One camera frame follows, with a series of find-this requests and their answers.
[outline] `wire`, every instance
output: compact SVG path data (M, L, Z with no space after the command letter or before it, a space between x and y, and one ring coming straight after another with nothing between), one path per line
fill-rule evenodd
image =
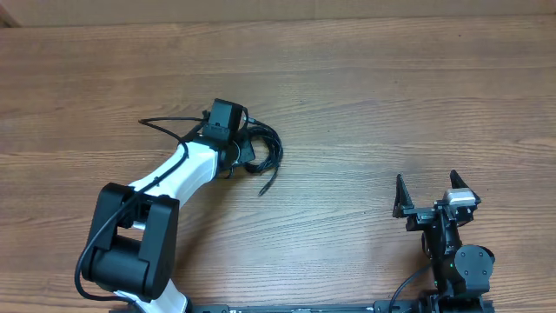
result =
M114 212L114 214L112 214L112 216L110 216L108 218L108 220L106 220L106 222L103 224L103 226L101 226L101 228L96 232L96 234L90 239L89 243L85 246L85 249L83 249L83 252L81 252L81 255L79 256L79 259L77 260L77 265L76 265L76 272L74 275L74 283L76 285L76 289L77 292L79 292L79 294L84 297L85 299L89 299L89 300L95 300L95 301L124 301L126 303L129 303L130 305L135 305L136 303L135 301L124 297L124 296L96 296L96 295L91 295L90 293L88 293L87 291L85 291L85 289L83 288L82 284L81 284L81 270L83 267L83 262L84 262L84 258L85 255L87 255L90 250L92 249L93 245L95 244L95 242L98 240L98 237L108 228L108 226L110 224L112 224L115 220L119 220L120 218L122 218L126 211L132 207L132 204L136 204L137 199L143 195L145 193L145 191L155 187L157 184L159 184L164 178L168 177L172 172L174 172L174 170L176 170L178 167L180 167L183 162L185 162L185 160L188 158L189 156L189 150L188 150L188 146L186 144L186 139L184 138L190 138L192 137L192 135L194 135L196 132L198 132L202 126L206 123L207 121L207 114L205 114L205 112L203 112L203 115L205 115L205 118L196 118L196 117L154 117L154 118L147 118L147 119L143 119L143 120L139 120L140 124L149 126L155 130L159 130L165 134L168 134L170 136L172 136L173 138L175 138L179 144L181 144L183 146L183 155L182 157L174 164L172 165L172 167L170 167L168 170L166 170L164 173L162 173L159 177L156 177L155 179L153 179L153 181L149 184L147 184L145 187L141 188L140 190L138 190L136 193L133 194L133 196L131 196L116 212ZM184 136L184 137L179 137L176 133L170 131L170 130L166 130L163 127L154 125L150 122L155 122L155 121L197 121L200 122L199 124L197 124L192 130L189 131L189 133Z
M276 133L272 127L254 118L249 118L248 116L246 116L246 123L243 126L247 125L247 123L255 125L247 128L249 141L253 141L253 139L257 137L261 138L268 148L268 156L264 161L258 164L247 162L242 164L242 166L251 174L260 174L266 170L275 169L270 180L259 191L259 196L262 196L278 177L278 169L280 168L280 162L284 156L284 149L282 148L278 133Z
M409 285L415 278L423 275L423 273L425 273L429 268L431 267L431 263L427 264L425 267L423 267L420 270L417 270L416 272L414 272L408 279L406 279L405 282L403 282L400 287L398 287L398 289L396 290L396 292L394 292L394 295L392 296L392 300L390 300L390 305L388 306L388 313L392 313L392 309L394 308L394 303L396 302L396 298L400 295L401 291L407 286Z

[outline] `wall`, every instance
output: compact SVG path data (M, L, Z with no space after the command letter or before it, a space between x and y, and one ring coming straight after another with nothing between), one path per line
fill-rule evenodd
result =
M556 12L556 0L0 0L0 5L12 23L28 27Z

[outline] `wood grain surface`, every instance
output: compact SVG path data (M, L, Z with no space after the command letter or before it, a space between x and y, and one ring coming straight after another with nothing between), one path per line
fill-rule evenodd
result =
M426 206L457 169L483 198L461 238L497 257L486 298L553 310L556 18L533 16L0 30L0 311L116 307L72 283L98 192L173 153L137 119L215 97L285 157L265 196L270 173L239 173L182 209L174 280L195 303L388 299L427 262L392 218L396 174Z

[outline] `silver metal part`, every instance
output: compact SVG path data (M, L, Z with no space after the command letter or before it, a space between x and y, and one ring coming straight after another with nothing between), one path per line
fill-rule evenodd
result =
M442 199L455 207L475 205L475 195L469 188L446 190Z

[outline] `wooden tabletop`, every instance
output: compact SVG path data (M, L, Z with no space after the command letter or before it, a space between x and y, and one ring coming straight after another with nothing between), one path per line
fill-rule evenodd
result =
M98 192L175 150L137 119L216 97L285 157L265 196L270 173L238 173L182 209L173 279L195 303L388 299L427 262L392 218L396 174L427 206L457 169L483 199L461 239L496 255L486 298L553 310L556 18L530 16L0 30L0 311L117 306L73 285Z

